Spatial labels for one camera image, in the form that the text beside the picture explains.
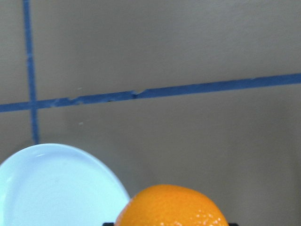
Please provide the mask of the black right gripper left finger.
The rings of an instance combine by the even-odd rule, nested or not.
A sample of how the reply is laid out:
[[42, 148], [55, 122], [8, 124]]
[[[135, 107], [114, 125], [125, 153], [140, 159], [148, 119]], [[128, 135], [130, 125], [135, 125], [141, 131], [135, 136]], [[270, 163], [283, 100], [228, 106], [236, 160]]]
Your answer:
[[103, 226], [115, 226], [113, 222], [105, 222]]

